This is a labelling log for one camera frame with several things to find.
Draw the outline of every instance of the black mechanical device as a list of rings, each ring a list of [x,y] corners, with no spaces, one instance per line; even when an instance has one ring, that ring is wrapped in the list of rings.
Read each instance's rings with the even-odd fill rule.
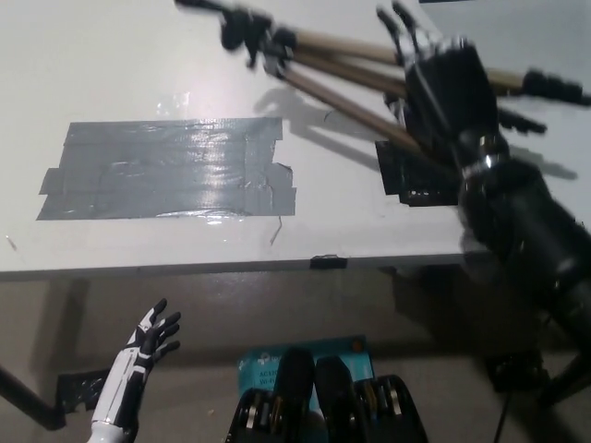
[[[591,236],[551,196],[538,168],[510,155],[501,133],[501,127],[522,132],[545,127],[497,104],[498,97],[530,95],[589,106],[581,85],[536,69],[518,76],[485,68],[474,44],[434,36],[396,1],[396,19],[378,10],[395,51],[277,27],[269,16],[244,8],[176,2],[221,13],[223,47],[235,51],[244,44],[250,67],[263,54],[269,75],[457,178],[465,227],[499,258],[513,285],[548,310],[581,350],[545,387],[541,404],[549,406],[591,382]],[[404,79],[347,63],[351,57],[399,66]],[[296,73],[292,64],[382,92],[397,125]]]
[[[311,358],[304,350],[287,351],[280,362],[273,392],[263,389],[245,392],[225,441],[306,441],[306,414],[311,388],[315,386],[330,443],[428,443],[415,403],[399,377],[354,383],[338,356],[320,358],[316,367],[313,360],[312,366],[309,365]],[[279,391],[283,389],[290,396],[282,396]]]

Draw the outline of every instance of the black tape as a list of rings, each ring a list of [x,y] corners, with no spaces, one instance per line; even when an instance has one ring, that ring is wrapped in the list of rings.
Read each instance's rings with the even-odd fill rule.
[[[64,374],[57,378],[57,398],[64,413],[74,413],[80,404],[92,411],[101,397],[110,369],[81,374]]]
[[[455,206],[460,179],[451,179],[387,141],[376,142],[387,196],[398,195],[411,207]]]
[[[335,255],[315,256],[310,260],[310,269],[346,269],[347,259]]]

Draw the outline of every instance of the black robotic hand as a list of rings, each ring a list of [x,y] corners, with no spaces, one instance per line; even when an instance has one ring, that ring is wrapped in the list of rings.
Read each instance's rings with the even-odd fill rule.
[[[461,171],[483,157],[494,162],[507,155],[497,99],[474,44],[420,28],[397,2],[393,10],[398,22],[384,10],[378,17],[394,40],[406,74],[407,102],[386,98],[399,122],[436,157],[452,158]]]

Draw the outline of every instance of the white robotic hand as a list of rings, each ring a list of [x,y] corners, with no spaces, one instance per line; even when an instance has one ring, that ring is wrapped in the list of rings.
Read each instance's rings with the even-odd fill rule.
[[[166,308],[161,300],[139,322],[127,345],[115,358],[92,416],[89,443],[131,443],[138,433],[138,414],[148,375],[156,362],[179,348],[178,341],[164,343],[179,330],[179,312],[160,321]]]

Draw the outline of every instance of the blue box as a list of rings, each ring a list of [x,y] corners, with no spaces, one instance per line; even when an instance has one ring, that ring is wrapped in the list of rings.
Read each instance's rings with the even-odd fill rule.
[[[349,368],[353,381],[374,377],[365,336],[263,346],[248,352],[238,362],[240,396],[250,388],[273,390],[279,360],[292,346],[309,349],[314,355],[314,361],[321,357],[338,355]],[[310,411],[321,414],[316,389],[310,399]]]

